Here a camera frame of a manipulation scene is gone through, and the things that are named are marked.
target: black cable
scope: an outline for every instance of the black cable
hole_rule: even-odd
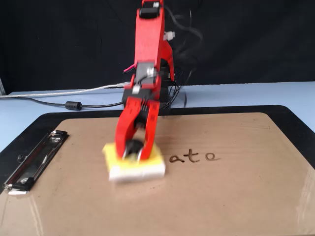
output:
[[[48,106],[55,106],[55,107],[65,107],[68,110],[75,110],[79,111],[82,108],[103,108],[103,107],[114,107],[114,106],[119,106],[123,105],[124,102],[117,102],[113,104],[106,104],[106,105],[82,105],[81,102],[71,102],[68,101],[66,103],[52,103],[52,102],[44,102],[44,101],[39,101],[34,98],[30,97],[0,97],[0,99],[19,99],[19,100],[27,100],[27,101],[32,101],[36,102],[42,105],[48,105]]]
[[[107,105],[82,105],[82,107],[88,107],[88,108],[102,108],[102,107],[115,107],[119,105],[123,105],[124,102],[117,102],[113,104],[107,104]]]
[[[39,101],[39,100],[36,100],[34,98],[30,98],[30,97],[0,97],[0,99],[28,100],[28,101],[36,102],[36,103],[39,103],[42,105],[48,105],[48,106],[54,106],[54,107],[65,107],[64,103],[43,102],[43,101]]]

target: screw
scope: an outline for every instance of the screw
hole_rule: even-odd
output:
[[[25,157],[23,154],[18,155],[18,162],[22,163],[24,161]]]
[[[60,141],[60,138],[54,138],[53,137],[52,140],[53,140],[54,143],[58,143]]]

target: white cable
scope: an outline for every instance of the white cable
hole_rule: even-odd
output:
[[[95,91],[99,89],[106,89],[106,88],[122,88],[125,85],[128,85],[129,82],[123,82],[115,85],[105,85],[97,88],[90,88],[90,89],[83,89],[78,91],[72,91],[72,92],[52,92],[52,93],[39,93],[39,94],[19,94],[19,95],[3,95],[0,96],[0,98],[10,98],[10,97],[35,97],[35,96],[62,96],[62,95],[74,95],[82,92],[90,92]]]

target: table surface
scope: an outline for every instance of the table surface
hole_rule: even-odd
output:
[[[172,108],[184,106],[184,91],[187,94],[186,107],[224,107],[252,105],[283,105],[293,111],[315,132],[315,82],[289,82],[264,84],[232,84],[209,86],[186,86],[174,101]],[[12,94],[44,93],[14,92]],[[121,101],[122,88],[102,89],[93,92],[36,99],[65,103],[78,101],[84,105],[101,105]],[[121,110],[123,106],[84,109]],[[23,100],[0,100],[0,151],[12,142],[34,120],[45,113],[71,112],[62,107],[52,107]]]

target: cable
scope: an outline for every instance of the cable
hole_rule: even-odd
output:
[[[80,111],[82,108],[104,108],[104,107],[114,107],[114,106],[119,106],[119,105],[124,104],[124,102],[117,102],[117,103],[106,104],[106,105],[82,105],[81,102],[71,102],[71,101],[68,101],[66,103],[52,103],[52,102],[39,101],[39,100],[36,100],[34,98],[30,98],[30,97],[0,97],[0,99],[27,100],[27,101],[36,102],[36,103],[39,103],[42,105],[55,106],[55,107],[65,107],[68,110],[74,110],[74,111]]]
[[[180,56],[180,55],[181,55],[181,56],[185,56],[185,55],[187,54],[187,52],[193,51],[193,50],[195,50],[196,48],[198,48],[198,47],[201,45],[202,40],[203,40],[203,35],[202,35],[202,33],[201,33],[199,30],[197,30],[196,28],[191,27],[191,25],[190,25],[189,27],[186,27],[186,26],[181,25],[181,24],[176,20],[176,18],[175,18],[175,16],[174,16],[173,12],[169,9],[168,6],[164,5],[164,9],[166,9],[166,10],[168,11],[168,13],[169,13],[169,15],[170,15],[170,17],[171,17],[173,23],[174,23],[179,29],[184,30],[184,31],[188,31],[188,32],[192,33],[193,35],[195,35],[196,37],[199,38],[199,43],[198,43],[198,45],[196,45],[195,47],[192,47],[192,48],[190,48],[190,49],[187,49],[187,50],[185,50],[185,51],[183,51],[183,52],[181,52],[181,53],[178,53],[178,52],[184,47],[185,42],[186,42],[186,40],[185,40],[185,41],[183,42],[183,44],[179,47],[179,49],[176,50],[176,52],[178,53],[176,56],[177,56],[177,57]]]
[[[42,105],[48,105],[48,106],[55,106],[55,107],[64,107],[65,104],[64,103],[52,103],[52,102],[43,102],[43,101],[39,101],[30,97],[2,97],[0,96],[0,99],[19,99],[19,100],[28,100],[28,101],[32,101],[32,102],[36,102]]]
[[[95,91],[99,89],[109,89],[109,88],[123,88],[125,85],[128,85],[129,82],[123,82],[123,83],[118,83],[115,85],[105,85],[97,88],[89,88],[89,89],[83,89],[79,91],[72,91],[72,92],[53,92],[53,93],[39,93],[39,94],[19,94],[19,95],[3,95],[0,96],[0,98],[13,98],[13,97],[30,97],[30,96],[61,96],[61,95],[74,95],[78,93],[83,93],[83,92],[90,92],[90,91]]]
[[[117,103],[113,103],[113,104],[107,104],[107,105],[82,105],[83,107],[86,108],[102,108],[102,107],[115,107],[115,106],[119,106],[119,105],[123,105],[124,102],[117,102]]]

